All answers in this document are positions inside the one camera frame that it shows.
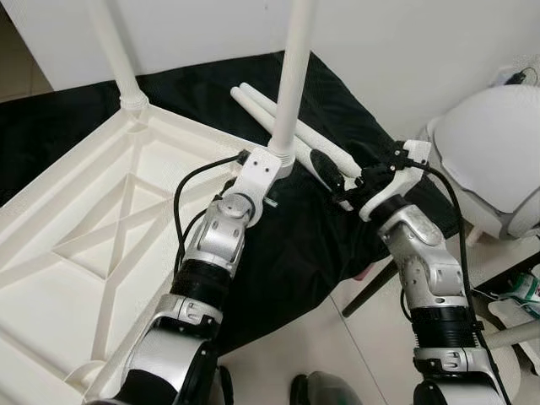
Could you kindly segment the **white plastic chair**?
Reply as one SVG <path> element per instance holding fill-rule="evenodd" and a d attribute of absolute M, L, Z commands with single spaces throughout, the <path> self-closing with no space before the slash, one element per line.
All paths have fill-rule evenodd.
<path fill-rule="evenodd" d="M 491 86 L 429 120 L 419 135 L 451 181 L 464 219 L 501 240 L 540 229 L 540 89 Z"/>

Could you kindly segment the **black table cloth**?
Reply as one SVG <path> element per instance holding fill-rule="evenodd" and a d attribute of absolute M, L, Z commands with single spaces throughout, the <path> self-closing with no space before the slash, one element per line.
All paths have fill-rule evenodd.
<path fill-rule="evenodd" d="M 249 84 L 278 92 L 281 51 L 179 67 L 138 78 L 152 105 L 263 145 L 266 130 L 229 95 Z M 0 205 L 118 111 L 111 82 L 0 103 Z M 392 154 L 394 142 L 373 113 L 319 57 L 310 58 L 300 120 L 346 150 L 359 165 Z M 341 281 L 388 256 L 356 213 L 343 211 L 316 178 L 297 167 L 278 182 L 266 213 L 248 231 L 216 338 L 222 354 L 246 346 L 319 307 Z"/>

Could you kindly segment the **grey green robot right leg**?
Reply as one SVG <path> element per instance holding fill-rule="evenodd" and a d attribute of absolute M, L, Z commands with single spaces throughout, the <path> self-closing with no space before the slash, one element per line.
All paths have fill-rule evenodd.
<path fill-rule="evenodd" d="M 339 375 L 313 371 L 290 383 L 289 405 L 363 405 L 355 390 Z"/>

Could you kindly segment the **white plastic table top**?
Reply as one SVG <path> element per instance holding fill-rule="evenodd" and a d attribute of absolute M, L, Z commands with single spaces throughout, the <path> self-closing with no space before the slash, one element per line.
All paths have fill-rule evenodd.
<path fill-rule="evenodd" d="M 256 148 L 120 109 L 0 206 L 0 405 L 118 392 L 193 229 Z"/>

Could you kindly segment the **green white packet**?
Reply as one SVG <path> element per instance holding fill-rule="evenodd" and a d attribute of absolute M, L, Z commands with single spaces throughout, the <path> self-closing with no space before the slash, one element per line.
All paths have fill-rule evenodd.
<path fill-rule="evenodd" d="M 531 273 L 516 273 L 510 278 L 510 287 L 500 295 L 502 300 L 515 300 L 518 304 L 540 304 L 540 280 Z"/>

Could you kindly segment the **black wall plug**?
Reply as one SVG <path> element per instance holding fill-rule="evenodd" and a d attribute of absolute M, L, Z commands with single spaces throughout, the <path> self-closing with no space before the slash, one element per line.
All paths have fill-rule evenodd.
<path fill-rule="evenodd" d="M 539 74 L 533 67 L 502 67 L 496 73 L 491 86 L 502 85 L 539 86 Z"/>

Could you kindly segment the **grey green robot left leg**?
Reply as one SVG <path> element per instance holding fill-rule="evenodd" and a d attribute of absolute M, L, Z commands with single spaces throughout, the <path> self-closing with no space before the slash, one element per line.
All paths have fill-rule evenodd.
<path fill-rule="evenodd" d="M 208 405 L 235 405 L 233 381 L 230 371 L 226 366 L 220 365 L 217 367 L 216 373 L 213 376 Z"/>

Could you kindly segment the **grey green robot leg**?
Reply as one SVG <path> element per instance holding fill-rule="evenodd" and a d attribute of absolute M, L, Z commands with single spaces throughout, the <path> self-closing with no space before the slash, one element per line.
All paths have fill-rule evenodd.
<path fill-rule="evenodd" d="M 290 383 L 289 405 L 363 405 L 355 390 L 339 375 L 313 371 Z"/>
<path fill-rule="evenodd" d="M 235 405 L 233 381 L 230 371 L 226 366 L 220 365 L 217 367 L 216 373 L 213 376 L 208 405 Z"/>

